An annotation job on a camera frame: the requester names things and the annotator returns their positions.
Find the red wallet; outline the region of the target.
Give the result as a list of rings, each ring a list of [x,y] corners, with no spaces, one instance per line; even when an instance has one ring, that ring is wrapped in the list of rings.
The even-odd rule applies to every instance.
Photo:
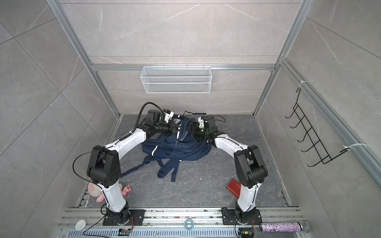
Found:
[[[236,198],[240,197],[241,183],[232,178],[226,185],[228,191],[230,191]]]

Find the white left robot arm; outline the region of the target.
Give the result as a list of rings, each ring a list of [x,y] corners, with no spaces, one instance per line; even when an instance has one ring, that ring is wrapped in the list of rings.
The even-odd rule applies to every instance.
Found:
[[[119,179],[122,177],[120,160],[133,148],[157,133],[172,135],[180,132],[180,115],[165,110],[150,110],[146,118],[137,119],[133,129],[120,139],[105,146],[95,146],[90,155],[87,176],[100,188],[110,215],[127,214],[127,201],[122,195]]]

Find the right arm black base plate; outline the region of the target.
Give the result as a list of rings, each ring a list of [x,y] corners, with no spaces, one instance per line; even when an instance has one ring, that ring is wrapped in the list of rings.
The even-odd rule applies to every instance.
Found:
[[[224,225],[259,225],[262,223],[262,216],[258,209],[249,212],[243,212],[240,208],[221,209],[222,220]]]

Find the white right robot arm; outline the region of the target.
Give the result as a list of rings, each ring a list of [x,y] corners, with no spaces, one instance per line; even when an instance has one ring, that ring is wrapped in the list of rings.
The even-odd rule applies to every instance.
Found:
[[[199,142],[208,142],[234,158],[236,175],[241,183],[240,195],[235,205],[235,217],[246,224],[256,216],[256,199],[259,189],[268,176],[267,166],[256,145],[245,145],[220,131],[214,116],[202,116],[187,126],[187,132]]]

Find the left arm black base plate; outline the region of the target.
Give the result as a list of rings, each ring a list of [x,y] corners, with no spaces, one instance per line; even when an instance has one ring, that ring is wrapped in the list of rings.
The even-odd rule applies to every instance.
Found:
[[[143,224],[145,210],[122,210],[119,213],[106,210],[103,226],[141,226]]]

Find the navy blue student backpack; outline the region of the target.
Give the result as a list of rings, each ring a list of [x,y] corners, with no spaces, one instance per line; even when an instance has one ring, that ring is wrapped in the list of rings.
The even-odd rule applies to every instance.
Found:
[[[207,155],[211,150],[211,144],[207,142],[207,139],[198,141],[187,131],[194,125],[194,119],[180,116],[179,123],[182,127],[180,132],[172,135],[161,133],[143,142],[141,144],[142,151],[147,154],[144,161],[142,164],[121,173],[121,177],[123,178],[142,166],[156,161],[160,166],[157,177],[162,179],[169,172],[172,172],[171,181],[174,182],[179,164],[182,161],[197,161]]]

